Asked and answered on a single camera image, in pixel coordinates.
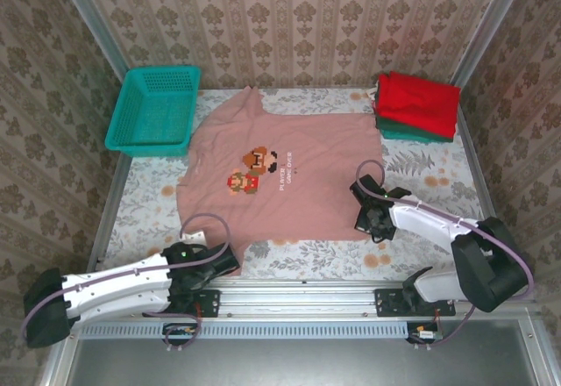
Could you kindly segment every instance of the white plastic casing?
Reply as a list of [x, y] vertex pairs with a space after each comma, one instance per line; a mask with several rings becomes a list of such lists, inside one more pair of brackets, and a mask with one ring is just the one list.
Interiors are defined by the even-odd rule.
[[83, 312], [80, 320], [74, 324], [73, 328], [81, 328], [104, 319], [115, 319], [125, 316], [141, 317], [142, 313], [164, 311], [169, 306], [168, 296], [168, 289], [155, 289], [109, 301]]
[[[161, 254], [154, 254], [142, 261], [137, 261], [130, 265], [104, 270], [82, 275], [66, 275], [66, 281], [62, 288], [73, 287], [93, 279], [98, 279], [106, 275], [113, 275], [134, 268], [149, 268], [154, 266], [167, 265], [167, 259]], [[125, 275], [117, 279], [89, 286], [80, 291], [71, 291], [64, 295], [64, 300], [70, 302], [67, 309], [68, 318], [76, 318], [83, 315], [86, 311], [97, 308], [103, 304], [131, 297], [138, 294], [145, 294], [147, 291], [165, 290], [171, 286], [172, 280], [167, 277], [169, 269], [154, 270], [139, 273], [138, 275]]]
[[[406, 196], [403, 199], [419, 202], [415, 196]], [[471, 231], [469, 228], [408, 204], [394, 204], [390, 209], [390, 216], [397, 228], [414, 232], [449, 253], [451, 253], [452, 241], [458, 235]], [[477, 224], [475, 219], [464, 218], [463, 220], [468, 224]], [[415, 281], [415, 288], [423, 300], [428, 303], [439, 300], [465, 300], [453, 262], [442, 268], [433, 268], [419, 276]]]

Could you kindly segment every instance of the folded towel stack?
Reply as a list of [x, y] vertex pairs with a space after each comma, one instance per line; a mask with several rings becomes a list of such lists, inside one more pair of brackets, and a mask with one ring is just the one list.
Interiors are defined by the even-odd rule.
[[460, 89], [391, 72], [381, 75], [375, 105], [377, 126], [387, 139], [452, 142]]

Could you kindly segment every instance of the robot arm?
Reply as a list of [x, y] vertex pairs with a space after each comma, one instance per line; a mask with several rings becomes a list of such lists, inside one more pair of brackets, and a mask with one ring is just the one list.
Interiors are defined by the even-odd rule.
[[[100, 319], [142, 313], [187, 313], [194, 292], [217, 276], [239, 268], [230, 247], [202, 265], [177, 268], [175, 265], [208, 259], [224, 246], [208, 249], [204, 241], [197, 242], [202, 244], [178, 242], [161, 254], [101, 272], [65, 276], [57, 268], [43, 272], [24, 295], [25, 315], [53, 293], [61, 295], [39, 308], [29, 320], [27, 345], [48, 347], [65, 339], [72, 328]], [[105, 282], [87, 284], [102, 279]]]
[[[360, 181], [382, 198], [404, 199], [408, 204], [371, 197], [355, 182], [351, 191], [361, 204], [356, 229], [370, 233], [374, 242], [391, 240], [396, 229], [404, 229], [429, 239], [453, 255], [453, 264], [424, 268], [404, 283], [408, 288], [414, 285], [414, 290], [408, 293], [417, 295], [417, 302], [466, 300], [489, 312], [528, 284], [519, 263], [491, 241], [449, 220], [454, 218], [445, 218], [450, 214], [415, 206], [413, 204], [420, 201], [409, 191], [396, 188], [386, 192], [369, 175], [361, 177]], [[514, 239], [499, 219], [479, 222], [465, 218], [463, 221], [495, 237], [520, 256]]]

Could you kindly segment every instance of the cable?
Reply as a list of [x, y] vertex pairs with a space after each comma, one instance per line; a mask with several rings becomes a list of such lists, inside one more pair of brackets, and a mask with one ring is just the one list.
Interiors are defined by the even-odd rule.
[[464, 327], [464, 325], [467, 323], [467, 321], [469, 320], [469, 318], [472, 316], [473, 312], [475, 311], [475, 306], [472, 305], [472, 308], [465, 314], [464, 318], [462, 319], [461, 322], [459, 322], [459, 325], [456, 326], [456, 329], [454, 329], [446, 338], [442, 338], [441, 340], [438, 340], [436, 342], [433, 342], [432, 344], [417, 344], [419, 347], [439, 347], [441, 345], [444, 345], [446, 342], [448, 342], [449, 340], [451, 340], [452, 338], [454, 338], [458, 332], [460, 331], [460, 329], [462, 327]]
[[362, 182], [360, 182], [359, 180], [359, 174], [360, 174], [360, 170], [366, 165], [366, 164], [376, 164], [378, 167], [380, 167], [381, 170], [381, 177], [382, 179], [380, 180], [380, 187], [382, 187], [384, 185], [384, 181], [386, 180], [386, 169], [384, 168], [384, 166], [382, 165], [382, 163], [380, 161], [376, 161], [376, 160], [366, 160], [366, 161], [362, 161], [359, 165], [359, 168], [357, 168], [357, 181], [359, 182], [359, 187], [365, 191], [366, 194], [368, 194], [370, 192], [370, 190], [368, 190], [365, 186], [362, 185]]
[[173, 345], [169, 341], [169, 335], [172, 332], [184, 330], [184, 328], [180, 325], [176, 325], [176, 326], [169, 326], [166, 330], [166, 334], [163, 340], [164, 343], [167, 345], [167, 351], [171, 351], [172, 349], [177, 349], [178, 351], [181, 351], [183, 348], [192, 345], [193, 342], [195, 342], [195, 339], [199, 336], [199, 333], [201, 333], [201, 329], [202, 329], [201, 305], [199, 303], [195, 303], [195, 308], [196, 308], [196, 316], [187, 313], [155, 313], [153, 311], [144, 313], [144, 315], [146, 315], [149, 318], [192, 318], [196, 322], [195, 331], [191, 335], [191, 338], [189, 338], [185, 343], [181, 345]]
[[432, 320], [429, 323], [426, 323], [424, 325], [419, 325], [415, 329], [410, 330], [409, 335], [411, 335], [411, 333], [414, 333], [415, 331], [418, 331], [420, 327], [422, 329], [429, 329], [429, 327], [433, 326], [436, 323], [437, 323], [437, 309], [435, 309], [435, 317], [432, 318]]
[[444, 329], [442, 327], [442, 323], [440, 322], [440, 311], [438, 311], [438, 309], [435, 309], [435, 313], [437, 314], [437, 327], [438, 330], [444, 335]]
[[101, 278], [96, 278], [96, 279], [92, 279], [90, 281], [79, 283], [79, 284], [76, 284], [72, 287], [60, 289], [60, 290], [54, 292], [53, 294], [50, 294], [49, 296], [43, 298], [40, 302], [37, 303], [37, 305], [35, 305], [35, 307], [33, 307], [29, 311], [27, 316], [25, 316], [24, 321], [22, 322], [21, 327], [19, 329], [20, 337], [23, 340], [27, 339], [26, 338], [27, 325], [29, 325], [29, 322], [31, 321], [31, 319], [33, 318], [33, 316], [35, 316], [35, 314], [37, 314], [37, 312], [39, 310], [41, 310], [45, 305], [47, 305], [48, 303], [53, 301], [55, 298], [60, 297], [60, 296], [64, 296], [68, 292], [73, 292], [73, 291], [79, 292], [79, 291], [83, 290], [84, 288], [90, 287], [92, 285], [96, 285], [96, 284], [101, 283], [101, 282], [112, 281], [114, 279], [117, 279], [117, 278], [120, 278], [120, 277], [123, 277], [123, 276], [128, 276], [128, 275], [138, 276], [142, 273], [152, 272], [154, 270], [166, 270], [166, 269], [171, 270], [171, 269], [180, 269], [180, 268], [191, 268], [193, 266], [204, 265], [206, 263], [209, 263], [209, 262], [217, 259], [228, 249], [228, 246], [231, 243], [230, 227], [228, 226], [226, 221], [224, 221], [223, 218], [219, 217], [218, 215], [215, 215], [214, 213], [196, 213], [195, 215], [192, 215], [191, 217], [189, 217], [185, 220], [185, 222], [183, 223], [183, 225], [181, 226], [181, 229], [180, 229], [180, 236], [182, 236], [183, 230], [185, 229], [185, 227], [190, 222], [192, 222], [196, 218], [202, 218], [202, 217], [209, 217], [209, 218], [217, 219], [223, 225], [224, 230], [226, 231], [226, 241], [224, 242], [224, 245], [222, 246], [222, 248], [216, 254], [213, 254], [212, 256], [210, 256], [206, 259], [201, 259], [199, 261], [187, 261], [185, 263], [175, 263], [173, 265], [159, 265], [159, 266], [151, 266], [151, 267], [148, 267], [148, 268], [129, 269], [129, 270], [125, 270], [123, 272], [118, 272], [116, 274], [106, 275], [106, 276], [102, 276]]
[[395, 197], [385, 197], [385, 196], [377, 195], [376, 193], [373, 193], [369, 189], [367, 189], [365, 187], [365, 185], [360, 181], [360, 171], [362, 170], [362, 168], [367, 163], [370, 163], [370, 162], [375, 162], [380, 168], [382, 168], [382, 182], [384, 182], [384, 180], [386, 178], [384, 167], [382, 166], [382, 164], [380, 162], [378, 162], [376, 160], [368, 160], [368, 161], [362, 162], [359, 165], [359, 167], [357, 168], [356, 180], [357, 180], [357, 184], [359, 185], [359, 187], [368, 196], [375, 197], [379, 200], [385, 200], [387, 202], [394, 202], [396, 204], [406, 204], [406, 205], [409, 205], [409, 206], [415, 206], [416, 208], [419, 208], [419, 209], [422, 209], [422, 210], [427, 211], [429, 213], [432, 213], [433, 215], [436, 215], [437, 217], [440, 217], [440, 218], [445, 219], [447, 221], [451, 221], [454, 224], [461, 225], [464, 228], [467, 228], [468, 230], [471, 230], [471, 231], [475, 232], [476, 234], [480, 235], [484, 239], [486, 239], [488, 241], [491, 241], [498, 248], [500, 248], [506, 254], [508, 254], [510, 257], [512, 257], [515, 260], [515, 262], [518, 263], [518, 265], [520, 265], [520, 267], [524, 271], [524, 274], [526, 275], [526, 279], [528, 280], [528, 288], [523, 293], [521, 293], [520, 295], [515, 296], [513, 298], [515, 298], [517, 300], [520, 300], [520, 299], [528, 297], [532, 293], [532, 291], [534, 290], [534, 276], [532, 275], [532, 271], [530, 270], [528, 264], [523, 260], [522, 257], [520, 257], [518, 254], [516, 254], [510, 247], [508, 247], [502, 241], [499, 241], [498, 239], [496, 239], [492, 235], [489, 235], [486, 232], [480, 230], [477, 226], [465, 222], [461, 217], [457, 217], [455, 215], [451, 215], [449, 213], [440, 211], [438, 209], [433, 208], [432, 206], [428, 206], [427, 204], [423, 204], [421, 201], [414, 202], [412, 200], [407, 200], [407, 199], [397, 199]]

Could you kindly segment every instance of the green folded cloth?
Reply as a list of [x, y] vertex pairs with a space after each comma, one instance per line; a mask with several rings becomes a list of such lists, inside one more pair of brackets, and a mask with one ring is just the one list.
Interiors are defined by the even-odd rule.
[[376, 116], [376, 126], [386, 139], [414, 140], [422, 143], [452, 142], [454, 140], [454, 138], [445, 138], [444, 136], [380, 116]]

